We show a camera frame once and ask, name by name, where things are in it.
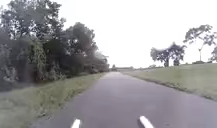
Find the grassy field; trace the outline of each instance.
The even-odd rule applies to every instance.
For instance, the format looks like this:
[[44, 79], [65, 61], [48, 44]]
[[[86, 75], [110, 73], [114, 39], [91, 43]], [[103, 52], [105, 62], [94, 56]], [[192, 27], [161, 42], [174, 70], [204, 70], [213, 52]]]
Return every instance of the grassy field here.
[[0, 128], [28, 128], [31, 121], [50, 115], [102, 75], [81, 76], [0, 94]]
[[124, 73], [217, 100], [217, 64], [182, 65]]

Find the tree foliage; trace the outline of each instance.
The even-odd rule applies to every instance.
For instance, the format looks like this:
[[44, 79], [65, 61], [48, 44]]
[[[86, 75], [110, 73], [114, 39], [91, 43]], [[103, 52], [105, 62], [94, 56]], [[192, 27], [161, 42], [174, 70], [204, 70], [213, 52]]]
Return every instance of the tree foliage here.
[[211, 60], [216, 60], [217, 61], [217, 46], [214, 48], [214, 50], [212, 52]]
[[201, 51], [204, 45], [215, 45], [215, 39], [217, 38], [217, 32], [212, 32], [212, 26], [210, 25], [200, 25], [197, 28], [191, 28], [187, 31], [184, 39], [184, 43], [195, 43], [198, 40], [201, 41], [201, 46], [198, 48], [200, 53], [200, 61], [201, 61]]
[[169, 60], [174, 60], [174, 66], [179, 65], [179, 61], [183, 60], [184, 57], [184, 48], [186, 46], [180, 46], [173, 43], [169, 48], [158, 50], [156, 48], [152, 48], [150, 52], [150, 56], [154, 61], [164, 62], [165, 67], [169, 67]]
[[95, 33], [78, 22], [64, 29], [61, 5], [50, 0], [12, 0], [0, 13], [0, 78], [50, 81], [92, 68], [107, 71], [98, 58]]

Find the road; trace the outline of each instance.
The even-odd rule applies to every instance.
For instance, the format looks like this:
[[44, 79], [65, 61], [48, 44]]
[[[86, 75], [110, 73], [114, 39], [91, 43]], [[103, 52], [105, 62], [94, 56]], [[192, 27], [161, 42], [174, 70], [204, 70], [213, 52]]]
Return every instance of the road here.
[[144, 115], [155, 128], [217, 128], [217, 102], [121, 73], [108, 73], [35, 128], [139, 128]]

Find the overcast sky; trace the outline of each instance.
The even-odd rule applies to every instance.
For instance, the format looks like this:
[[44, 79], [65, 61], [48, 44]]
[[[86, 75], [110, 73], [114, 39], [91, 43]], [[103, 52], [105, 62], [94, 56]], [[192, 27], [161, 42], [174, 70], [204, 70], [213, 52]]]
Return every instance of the overcast sky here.
[[[116, 66], [154, 64], [150, 49], [166, 48], [173, 41], [182, 44], [191, 27], [210, 24], [217, 31], [217, 0], [56, 1], [62, 4], [60, 16], [67, 19], [65, 26], [82, 22], [94, 29], [99, 50]], [[183, 63], [199, 60], [200, 45], [186, 49]], [[204, 47], [203, 61], [211, 57], [212, 50], [213, 47]]]

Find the white dashed line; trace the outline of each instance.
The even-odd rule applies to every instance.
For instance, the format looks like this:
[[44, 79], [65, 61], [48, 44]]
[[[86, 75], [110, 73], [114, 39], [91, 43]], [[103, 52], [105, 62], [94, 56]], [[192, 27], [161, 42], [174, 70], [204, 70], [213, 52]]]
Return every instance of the white dashed line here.
[[74, 123], [70, 128], [80, 128], [81, 121], [79, 119], [75, 119]]
[[151, 122], [146, 117], [140, 116], [139, 119], [144, 128], [154, 128]]

